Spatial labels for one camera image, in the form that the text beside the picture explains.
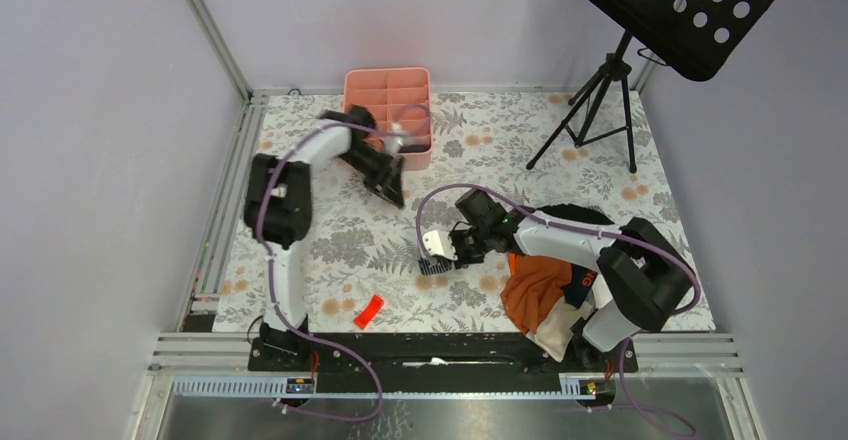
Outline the navy underwear beige waistband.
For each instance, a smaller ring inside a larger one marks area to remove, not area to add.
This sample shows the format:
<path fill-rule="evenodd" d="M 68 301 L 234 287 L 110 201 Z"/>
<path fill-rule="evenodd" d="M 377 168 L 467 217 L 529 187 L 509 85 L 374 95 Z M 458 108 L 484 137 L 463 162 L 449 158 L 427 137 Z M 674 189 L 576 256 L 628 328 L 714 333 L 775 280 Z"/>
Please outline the navy underwear beige waistband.
<path fill-rule="evenodd" d="M 404 145 L 398 149 L 399 154 L 403 155 L 412 155 L 412 154 L 424 154 L 431 150 L 431 145 Z"/>

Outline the striped navy garment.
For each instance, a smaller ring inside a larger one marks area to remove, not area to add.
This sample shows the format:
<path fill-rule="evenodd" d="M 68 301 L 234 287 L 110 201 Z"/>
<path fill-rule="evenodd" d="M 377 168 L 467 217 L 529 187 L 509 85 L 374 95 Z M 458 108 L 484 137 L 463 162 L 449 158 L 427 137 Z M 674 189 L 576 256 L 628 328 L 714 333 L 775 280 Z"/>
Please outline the striped navy garment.
<path fill-rule="evenodd" d="M 424 276 L 441 275 L 456 269 L 453 260 L 443 257 L 420 258 L 418 260 L 419 271 Z"/>

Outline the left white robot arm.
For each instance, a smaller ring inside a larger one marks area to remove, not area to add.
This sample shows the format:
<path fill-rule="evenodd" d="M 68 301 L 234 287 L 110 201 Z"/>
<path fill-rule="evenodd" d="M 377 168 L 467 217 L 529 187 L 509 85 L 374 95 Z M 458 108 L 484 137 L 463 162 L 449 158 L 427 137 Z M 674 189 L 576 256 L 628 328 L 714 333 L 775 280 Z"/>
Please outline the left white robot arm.
<path fill-rule="evenodd" d="M 313 220 L 314 173 L 341 159 L 361 175 L 367 191 L 396 208 L 405 205 L 405 160 L 368 142 L 378 132 L 363 106 L 326 110 L 315 129 L 284 156 L 252 159 L 243 221 L 266 251 L 268 300 L 259 338 L 285 370 L 301 369 L 310 357 L 303 257 Z"/>

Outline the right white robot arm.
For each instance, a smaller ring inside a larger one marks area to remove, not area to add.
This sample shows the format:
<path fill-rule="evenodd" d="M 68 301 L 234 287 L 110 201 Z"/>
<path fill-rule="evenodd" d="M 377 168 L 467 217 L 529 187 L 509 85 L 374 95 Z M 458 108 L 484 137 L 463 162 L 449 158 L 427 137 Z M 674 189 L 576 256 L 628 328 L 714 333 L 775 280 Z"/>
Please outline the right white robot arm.
<path fill-rule="evenodd" d="M 415 228 L 424 273 L 480 263 L 491 251 L 549 257 L 598 273 L 609 301 L 595 309 L 573 346 L 575 362 L 597 372 L 613 349 L 642 331 L 660 332 L 670 317 L 692 309 L 701 298 L 694 270 L 648 220 L 625 225 L 589 220 L 588 210 L 560 206 L 557 213 L 521 206 L 486 187 L 461 183 L 455 206 L 467 226 L 457 230 Z"/>

